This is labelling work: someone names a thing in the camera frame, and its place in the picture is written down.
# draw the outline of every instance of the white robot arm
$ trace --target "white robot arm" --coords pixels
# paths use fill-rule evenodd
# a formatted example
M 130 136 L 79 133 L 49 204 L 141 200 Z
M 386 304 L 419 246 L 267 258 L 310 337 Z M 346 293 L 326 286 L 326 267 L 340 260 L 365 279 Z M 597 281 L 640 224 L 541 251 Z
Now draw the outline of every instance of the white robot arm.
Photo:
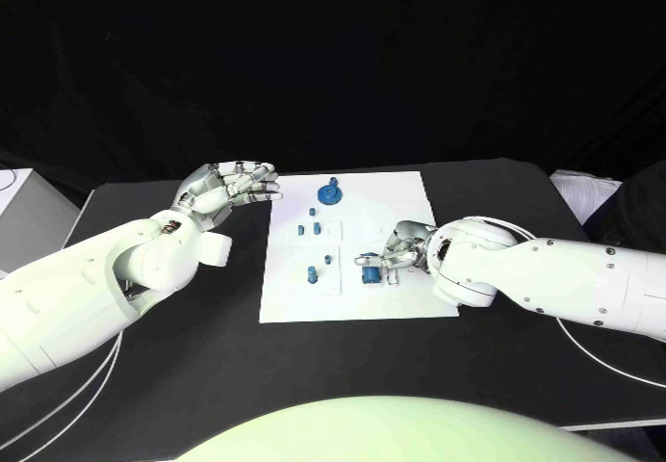
M 489 306 L 500 290 L 538 314 L 666 340 L 666 255 L 532 235 L 518 244 L 487 220 L 401 221 L 385 255 L 355 262 L 421 268 L 456 306 Z
M 94 350 L 197 271 L 223 267 L 232 240 L 209 233 L 235 205 L 281 199 L 270 164 L 202 166 L 170 210 L 17 269 L 0 281 L 0 392 Z

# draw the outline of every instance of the black background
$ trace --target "black background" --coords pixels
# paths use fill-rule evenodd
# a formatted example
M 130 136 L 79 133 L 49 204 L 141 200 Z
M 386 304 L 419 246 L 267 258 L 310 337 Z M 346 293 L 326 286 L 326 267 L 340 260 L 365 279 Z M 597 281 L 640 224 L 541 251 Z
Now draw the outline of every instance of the black background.
M 437 222 L 490 216 L 538 236 L 585 240 L 536 167 L 496 160 L 392 169 L 404 168 L 422 172 Z M 170 203 L 177 185 L 102 186 L 71 244 L 150 217 Z M 164 460 L 271 411 L 363 395 L 457 399 L 558 425 L 666 417 L 663 389 L 604 369 L 556 321 L 503 295 L 489 308 L 463 307 L 458 318 L 259 324 L 270 212 L 270 203 L 235 209 L 216 229 L 234 238 L 228 267 L 200 266 L 187 287 L 127 329 L 107 387 L 35 461 Z M 569 330 L 616 367 L 666 382 L 659 342 L 581 324 L 569 323 Z M 0 394 L 0 441 L 69 397 L 110 347 Z M 53 437 L 91 394 L 82 393 L 0 460 L 20 460 Z
M 623 179 L 663 157 L 662 2 L 218 3 L 0 6 L 0 159 L 78 203 L 236 159 Z

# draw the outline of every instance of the blue round piece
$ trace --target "blue round piece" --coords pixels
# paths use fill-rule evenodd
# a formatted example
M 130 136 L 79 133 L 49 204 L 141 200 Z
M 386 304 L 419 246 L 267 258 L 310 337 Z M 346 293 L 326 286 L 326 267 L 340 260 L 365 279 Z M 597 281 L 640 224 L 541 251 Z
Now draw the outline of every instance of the blue round piece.
M 324 205 L 334 205 L 340 202 L 340 200 L 343 199 L 343 192 L 337 187 L 336 177 L 330 179 L 330 183 L 326 186 L 321 186 L 321 188 L 319 188 L 316 198 L 319 199 L 319 202 Z
M 308 267 L 308 282 L 311 284 L 316 282 L 316 267 Z
M 362 257 L 379 257 L 373 252 L 363 253 Z M 363 284 L 381 284 L 382 283 L 382 274 L 379 273 L 378 267 L 363 267 L 362 275 Z

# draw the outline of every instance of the white paper sheet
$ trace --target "white paper sheet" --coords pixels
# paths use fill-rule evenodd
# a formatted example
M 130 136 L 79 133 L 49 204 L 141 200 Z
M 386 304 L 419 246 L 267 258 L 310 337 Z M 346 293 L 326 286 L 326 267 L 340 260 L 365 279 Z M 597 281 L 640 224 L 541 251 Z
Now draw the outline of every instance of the white paper sheet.
M 437 318 L 458 309 L 431 294 L 432 278 L 419 269 L 398 271 L 398 285 L 363 284 L 353 258 L 379 255 L 395 224 L 411 219 L 434 224 L 417 171 L 334 175 L 343 191 L 332 206 L 316 192 L 332 175 L 280 178 L 283 200 L 272 203 L 259 322 Z M 308 211 L 314 207 L 316 215 Z M 314 223 L 320 223 L 320 235 Z M 298 236 L 298 225 L 306 234 Z M 324 256 L 332 256 L 330 265 Z M 308 282 L 308 266 L 317 282 Z

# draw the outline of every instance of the blue cylinder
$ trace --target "blue cylinder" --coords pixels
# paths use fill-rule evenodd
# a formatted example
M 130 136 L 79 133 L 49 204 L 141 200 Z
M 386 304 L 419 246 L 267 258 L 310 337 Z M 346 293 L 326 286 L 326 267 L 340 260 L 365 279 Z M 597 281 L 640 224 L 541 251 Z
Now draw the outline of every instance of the blue cylinder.
M 316 267 L 308 267 L 308 282 L 311 284 L 316 282 Z
M 373 252 L 363 253 L 362 257 L 378 257 L 379 255 Z M 379 284 L 382 283 L 382 274 L 379 273 L 378 267 L 363 267 L 362 275 L 363 284 Z
M 343 198 L 343 192 L 337 187 L 336 177 L 330 179 L 330 182 L 326 186 L 321 186 L 321 188 L 319 188 L 316 198 L 319 199 L 319 202 L 324 205 L 334 205 L 340 202 Z

